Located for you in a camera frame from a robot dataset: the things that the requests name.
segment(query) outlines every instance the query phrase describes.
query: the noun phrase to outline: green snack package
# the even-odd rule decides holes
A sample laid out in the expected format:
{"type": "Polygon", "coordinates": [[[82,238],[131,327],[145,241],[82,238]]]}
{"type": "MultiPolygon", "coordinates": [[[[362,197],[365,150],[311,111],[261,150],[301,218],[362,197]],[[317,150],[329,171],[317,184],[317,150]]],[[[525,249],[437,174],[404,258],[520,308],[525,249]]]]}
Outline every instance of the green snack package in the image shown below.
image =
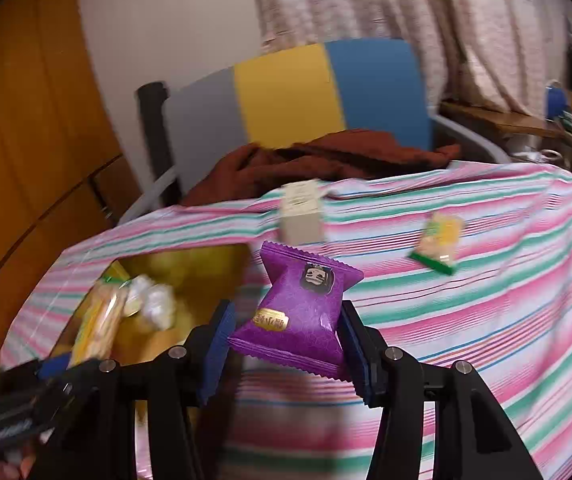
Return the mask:
{"type": "Polygon", "coordinates": [[[463,225],[464,221],[457,216],[434,213],[410,257],[437,272],[453,275],[463,225]]]}

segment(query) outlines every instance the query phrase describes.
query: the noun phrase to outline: purple snack package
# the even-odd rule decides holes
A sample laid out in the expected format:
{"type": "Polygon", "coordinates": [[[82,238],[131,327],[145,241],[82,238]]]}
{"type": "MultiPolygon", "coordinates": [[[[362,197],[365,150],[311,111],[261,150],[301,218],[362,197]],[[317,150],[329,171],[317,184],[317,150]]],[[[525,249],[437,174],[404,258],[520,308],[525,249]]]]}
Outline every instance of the purple snack package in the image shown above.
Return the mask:
{"type": "Polygon", "coordinates": [[[253,318],[228,338],[239,353],[349,381],[335,331],[343,292],[364,275],[318,254],[264,242],[271,290],[253,318]]]}

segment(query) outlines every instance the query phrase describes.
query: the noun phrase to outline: white wall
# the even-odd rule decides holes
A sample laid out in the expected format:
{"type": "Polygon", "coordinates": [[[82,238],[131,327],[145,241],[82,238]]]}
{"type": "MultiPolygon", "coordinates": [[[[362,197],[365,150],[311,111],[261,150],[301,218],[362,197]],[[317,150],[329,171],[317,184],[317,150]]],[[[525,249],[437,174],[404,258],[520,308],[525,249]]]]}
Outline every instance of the white wall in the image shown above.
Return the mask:
{"type": "Polygon", "coordinates": [[[181,88],[259,54],[254,0],[78,0],[99,90],[142,186],[152,183],[134,92],[181,88]]]}

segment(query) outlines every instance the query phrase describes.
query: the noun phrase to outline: table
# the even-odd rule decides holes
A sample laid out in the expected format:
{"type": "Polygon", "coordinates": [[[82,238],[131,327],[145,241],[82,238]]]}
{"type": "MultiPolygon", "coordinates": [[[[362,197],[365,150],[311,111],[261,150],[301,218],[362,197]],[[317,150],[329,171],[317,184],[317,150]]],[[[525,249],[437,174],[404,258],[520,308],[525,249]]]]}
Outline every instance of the table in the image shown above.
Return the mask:
{"type": "MultiPolygon", "coordinates": [[[[455,162],[447,170],[323,184],[326,242],[306,246],[365,273],[346,293],[367,325],[423,362],[476,366],[543,476],[572,473],[572,175],[552,166],[455,162]],[[407,257],[432,212],[464,219],[454,276],[407,257]]],[[[1,361],[50,352],[117,257],[248,243],[235,303],[268,289],[258,251],[277,237],[280,190],[257,200],[156,211],[65,251],[14,320],[1,361]]],[[[245,358],[221,478],[363,479],[379,410],[350,383],[245,358]]],[[[432,476],[427,410],[420,479],[432,476]]]]}
{"type": "Polygon", "coordinates": [[[557,139],[562,129],[556,123],[519,114],[517,112],[501,113],[484,110],[458,103],[443,102],[442,115],[463,124],[474,132],[489,130],[493,136],[528,134],[537,137],[557,139]]]}

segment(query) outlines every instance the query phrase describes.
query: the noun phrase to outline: yellow chair panel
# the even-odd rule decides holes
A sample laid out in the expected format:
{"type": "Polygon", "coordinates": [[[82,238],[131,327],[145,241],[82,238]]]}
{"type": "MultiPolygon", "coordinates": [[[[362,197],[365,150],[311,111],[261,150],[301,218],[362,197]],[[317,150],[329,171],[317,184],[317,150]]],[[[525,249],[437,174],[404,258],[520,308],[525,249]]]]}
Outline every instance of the yellow chair panel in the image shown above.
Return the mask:
{"type": "Polygon", "coordinates": [[[235,87],[250,142],[283,148],[346,129],[321,44],[238,63],[235,87]]]}

